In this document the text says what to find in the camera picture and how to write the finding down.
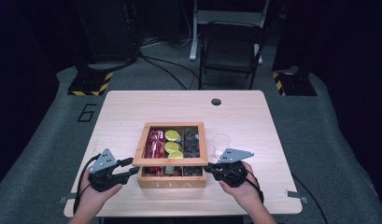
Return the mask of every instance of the wooden table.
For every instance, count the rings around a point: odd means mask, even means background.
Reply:
[[[221,105],[212,105],[212,99]],[[80,171],[86,162],[109,148],[116,160],[133,157],[145,122],[202,121],[210,162],[212,137],[227,133],[232,148],[251,151],[245,159],[258,177],[271,214],[297,214],[298,199],[286,190],[297,191],[268,105],[261,91],[111,91],[107,94],[90,143],[78,170],[72,192],[76,192]],[[128,167],[117,169],[124,172]],[[74,200],[64,214],[73,216]],[[111,198],[99,217],[190,217],[231,216],[247,213],[226,194],[212,175],[205,189],[141,189],[136,175]]]

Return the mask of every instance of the yellow lid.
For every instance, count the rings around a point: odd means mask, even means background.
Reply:
[[[175,142],[167,142],[166,144],[164,144],[164,149],[166,152],[171,153],[174,151],[179,151],[180,145]]]
[[[171,141],[171,142],[176,142],[178,139],[180,139],[179,133],[174,130],[167,131],[164,134],[164,136],[167,139],[167,141]]]
[[[180,151],[173,151],[170,154],[168,154],[169,159],[181,159],[184,158],[184,154]]]

